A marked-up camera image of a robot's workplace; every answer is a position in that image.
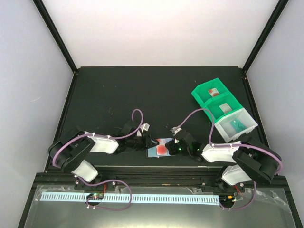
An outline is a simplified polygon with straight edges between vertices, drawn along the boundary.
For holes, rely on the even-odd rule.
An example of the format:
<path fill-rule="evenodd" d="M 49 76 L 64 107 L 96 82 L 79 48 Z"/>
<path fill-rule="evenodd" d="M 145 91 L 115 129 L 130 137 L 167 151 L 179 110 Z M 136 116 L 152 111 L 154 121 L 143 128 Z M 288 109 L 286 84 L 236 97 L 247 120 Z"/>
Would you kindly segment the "black card holder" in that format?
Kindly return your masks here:
<path fill-rule="evenodd" d="M 170 149 L 170 143 L 173 138 L 160 138 L 156 139 L 157 145 L 146 150 L 147 158 L 160 158 L 160 157 L 170 157 L 172 152 Z"/>

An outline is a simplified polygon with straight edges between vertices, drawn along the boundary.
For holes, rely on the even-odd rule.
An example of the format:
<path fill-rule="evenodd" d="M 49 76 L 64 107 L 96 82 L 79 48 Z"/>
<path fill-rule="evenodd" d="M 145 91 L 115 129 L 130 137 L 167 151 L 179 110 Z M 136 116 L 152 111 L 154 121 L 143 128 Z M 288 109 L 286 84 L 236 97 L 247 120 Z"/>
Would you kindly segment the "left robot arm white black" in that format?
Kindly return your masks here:
<path fill-rule="evenodd" d="M 113 136 L 101 135 L 73 128 L 55 141 L 48 149 L 53 166 L 60 168 L 63 173 L 71 173 L 85 180 L 92 190 L 98 189 L 102 178 L 94 165 L 85 160 L 89 153 L 118 154 L 126 149 L 146 150 L 156 147 L 159 141 L 148 133 L 149 124 L 139 125 L 129 120 L 121 130 Z"/>

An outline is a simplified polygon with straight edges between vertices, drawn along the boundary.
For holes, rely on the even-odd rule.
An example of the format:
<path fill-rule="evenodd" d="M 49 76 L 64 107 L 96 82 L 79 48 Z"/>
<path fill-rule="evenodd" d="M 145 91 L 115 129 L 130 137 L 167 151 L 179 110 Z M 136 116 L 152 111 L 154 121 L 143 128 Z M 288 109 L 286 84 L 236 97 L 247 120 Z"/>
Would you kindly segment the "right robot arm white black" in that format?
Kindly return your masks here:
<path fill-rule="evenodd" d="M 173 154 L 182 152 L 197 162 L 225 163 L 216 179 L 220 191 L 246 181 L 268 185 L 283 166 L 280 155 L 251 136 L 232 143 L 203 144 L 180 127 L 172 128 L 171 133 L 173 140 L 167 145 Z"/>

